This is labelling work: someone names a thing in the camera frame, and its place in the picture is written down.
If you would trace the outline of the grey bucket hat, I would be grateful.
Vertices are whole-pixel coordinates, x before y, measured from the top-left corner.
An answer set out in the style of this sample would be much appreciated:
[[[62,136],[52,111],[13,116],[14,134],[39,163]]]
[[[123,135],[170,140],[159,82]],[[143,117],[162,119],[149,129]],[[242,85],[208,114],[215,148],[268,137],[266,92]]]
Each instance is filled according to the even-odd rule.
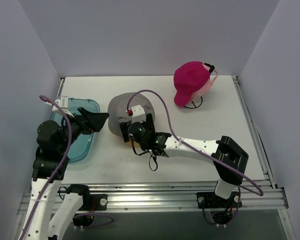
[[[108,128],[115,133],[121,132],[119,124],[121,122],[128,122],[132,120],[131,116],[128,116],[127,104],[134,92],[127,92],[115,96],[108,104],[107,112],[109,113]],[[150,100],[142,94],[137,94],[130,102],[129,106],[141,105],[146,114],[151,113],[153,120],[155,121],[156,115]]]

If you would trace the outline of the magenta baseball cap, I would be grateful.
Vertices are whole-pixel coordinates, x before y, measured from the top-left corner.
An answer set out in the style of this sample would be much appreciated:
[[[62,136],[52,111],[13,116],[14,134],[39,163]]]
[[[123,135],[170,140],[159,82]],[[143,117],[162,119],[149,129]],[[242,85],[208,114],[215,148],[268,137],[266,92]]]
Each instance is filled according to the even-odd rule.
[[[191,102],[192,94],[201,89],[215,74],[210,73],[203,66],[203,62],[190,61],[180,66],[174,73],[173,84],[176,89],[174,103],[184,107]]]

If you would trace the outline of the light pink baseball cap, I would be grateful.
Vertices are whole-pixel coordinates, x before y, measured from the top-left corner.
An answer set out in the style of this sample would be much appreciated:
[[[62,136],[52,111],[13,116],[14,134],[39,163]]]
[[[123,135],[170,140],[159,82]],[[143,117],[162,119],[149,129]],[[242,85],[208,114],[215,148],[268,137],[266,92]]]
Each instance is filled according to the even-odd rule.
[[[208,80],[203,85],[203,87],[192,94],[191,99],[190,99],[191,101],[194,101],[194,100],[202,97],[203,95],[205,95],[210,90],[210,88],[213,86],[215,80],[219,76],[218,71],[215,69],[215,67],[213,65],[211,65],[209,63],[203,63],[202,65],[206,70],[208,70],[210,72],[210,74],[214,73],[215,76],[212,79],[211,79],[211,76],[208,77]]]

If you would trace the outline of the yellow bucket hat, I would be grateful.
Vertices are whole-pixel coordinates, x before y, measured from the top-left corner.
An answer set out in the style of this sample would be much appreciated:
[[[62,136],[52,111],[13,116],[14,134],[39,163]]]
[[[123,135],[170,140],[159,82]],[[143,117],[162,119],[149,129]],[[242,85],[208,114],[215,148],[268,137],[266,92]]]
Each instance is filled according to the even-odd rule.
[[[110,130],[110,133],[113,134],[114,136],[116,136],[119,143],[124,144],[127,148],[131,148],[131,149],[133,148],[132,142],[130,140],[128,142],[124,141],[124,138],[123,138],[121,132],[114,132],[114,131]]]

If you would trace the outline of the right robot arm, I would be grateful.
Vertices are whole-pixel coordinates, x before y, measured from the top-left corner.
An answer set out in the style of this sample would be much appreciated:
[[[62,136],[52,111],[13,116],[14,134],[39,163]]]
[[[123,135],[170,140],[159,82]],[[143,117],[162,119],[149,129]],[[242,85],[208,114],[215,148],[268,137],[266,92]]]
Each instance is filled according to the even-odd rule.
[[[213,164],[219,175],[212,193],[217,206],[228,203],[234,188],[242,184],[240,174],[245,173],[249,155],[229,136],[219,140],[175,138],[171,133],[156,132],[150,113],[144,122],[129,120],[121,122],[119,127],[124,142],[131,141],[135,155],[150,154],[155,162],[157,157],[183,157]],[[135,143],[140,146],[141,153],[135,151]]]

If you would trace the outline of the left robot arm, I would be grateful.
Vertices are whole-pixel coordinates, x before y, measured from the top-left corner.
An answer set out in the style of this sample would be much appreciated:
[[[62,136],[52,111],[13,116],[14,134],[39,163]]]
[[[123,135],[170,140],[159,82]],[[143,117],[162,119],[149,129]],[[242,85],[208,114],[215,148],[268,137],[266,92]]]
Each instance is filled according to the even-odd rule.
[[[37,128],[38,148],[31,176],[31,196],[19,239],[60,240],[78,210],[94,207],[89,187],[71,184],[61,206],[52,213],[55,197],[69,163],[68,152],[80,135],[100,132],[109,117],[107,112],[90,112],[79,107],[79,114],[64,116],[60,125],[46,120]]]

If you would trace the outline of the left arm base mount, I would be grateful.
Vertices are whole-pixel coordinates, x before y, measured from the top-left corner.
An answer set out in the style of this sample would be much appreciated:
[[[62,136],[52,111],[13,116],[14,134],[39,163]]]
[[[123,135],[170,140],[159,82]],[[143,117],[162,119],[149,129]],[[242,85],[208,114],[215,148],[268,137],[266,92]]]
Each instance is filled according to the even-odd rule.
[[[95,220],[95,215],[82,215],[81,212],[94,213],[95,211],[105,211],[108,204],[107,194],[92,194],[89,197],[87,203],[84,203],[82,207],[79,208],[79,213],[76,213],[72,219],[72,223],[75,227],[90,227]]]

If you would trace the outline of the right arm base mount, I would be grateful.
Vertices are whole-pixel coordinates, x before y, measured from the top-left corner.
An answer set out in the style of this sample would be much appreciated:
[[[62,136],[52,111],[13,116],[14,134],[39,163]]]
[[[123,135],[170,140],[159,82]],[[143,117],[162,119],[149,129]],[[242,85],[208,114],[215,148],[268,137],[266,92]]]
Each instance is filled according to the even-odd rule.
[[[197,207],[202,210],[203,218],[209,225],[226,228],[237,216],[241,208],[241,191],[234,191],[228,199],[214,192],[197,192]]]

